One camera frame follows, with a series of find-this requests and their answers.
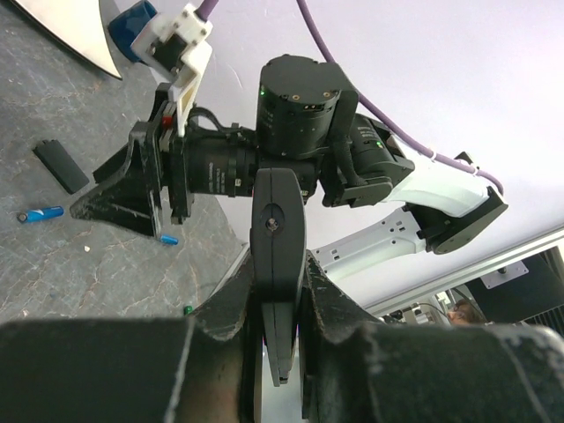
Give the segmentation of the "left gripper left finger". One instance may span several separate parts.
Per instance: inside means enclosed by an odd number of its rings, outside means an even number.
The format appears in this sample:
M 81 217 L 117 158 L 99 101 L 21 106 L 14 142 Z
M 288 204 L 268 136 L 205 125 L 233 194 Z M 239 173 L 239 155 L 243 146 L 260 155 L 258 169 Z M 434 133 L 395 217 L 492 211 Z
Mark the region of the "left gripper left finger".
M 4 323 L 2 421 L 254 421 L 252 276 L 246 257 L 186 316 Z

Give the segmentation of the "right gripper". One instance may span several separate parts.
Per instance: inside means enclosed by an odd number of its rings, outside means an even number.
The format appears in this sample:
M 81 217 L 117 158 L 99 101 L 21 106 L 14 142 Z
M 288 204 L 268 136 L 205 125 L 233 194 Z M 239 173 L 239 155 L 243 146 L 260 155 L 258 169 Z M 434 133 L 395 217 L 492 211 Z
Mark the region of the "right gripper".
M 172 85 L 161 83 L 149 117 L 136 122 L 128 143 L 93 172 L 96 185 L 72 204 L 70 215 L 158 240 L 163 190 L 171 224 L 181 225 L 192 215 L 188 170 L 188 142 L 178 134 Z

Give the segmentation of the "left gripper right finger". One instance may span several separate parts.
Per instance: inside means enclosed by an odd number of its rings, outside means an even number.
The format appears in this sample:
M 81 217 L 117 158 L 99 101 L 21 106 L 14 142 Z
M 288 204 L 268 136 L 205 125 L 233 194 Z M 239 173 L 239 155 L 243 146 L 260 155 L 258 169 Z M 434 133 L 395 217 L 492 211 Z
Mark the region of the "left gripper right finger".
M 563 340 L 543 327 L 385 324 L 312 256 L 299 324 L 310 422 L 560 422 Z

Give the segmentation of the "black remote battery cover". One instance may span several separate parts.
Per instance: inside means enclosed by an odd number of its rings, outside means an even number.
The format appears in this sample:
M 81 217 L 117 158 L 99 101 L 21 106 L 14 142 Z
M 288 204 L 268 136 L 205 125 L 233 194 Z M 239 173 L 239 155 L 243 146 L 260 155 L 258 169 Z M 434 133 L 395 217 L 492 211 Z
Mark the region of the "black remote battery cover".
M 40 141 L 33 153 L 68 194 L 79 192 L 89 183 L 86 174 L 58 140 Z

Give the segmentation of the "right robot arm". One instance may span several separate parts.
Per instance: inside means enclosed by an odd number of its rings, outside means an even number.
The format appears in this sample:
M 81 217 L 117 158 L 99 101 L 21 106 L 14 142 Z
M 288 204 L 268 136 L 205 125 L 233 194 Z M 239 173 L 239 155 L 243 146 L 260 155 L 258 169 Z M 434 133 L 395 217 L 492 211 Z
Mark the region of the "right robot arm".
M 271 59 L 261 70 L 251 129 L 225 126 L 195 105 L 199 77 L 187 64 L 166 72 L 149 119 L 95 171 L 94 188 L 70 208 L 75 219 L 158 238 L 162 191 L 176 225 L 198 194 L 249 197 L 255 268 L 271 278 L 301 263 L 304 207 L 317 189 L 328 208 L 398 203 L 387 218 L 315 252 L 325 273 L 339 279 L 400 256 L 456 251 L 507 210 L 492 185 L 420 157 L 359 114 L 359 96 L 334 63 Z

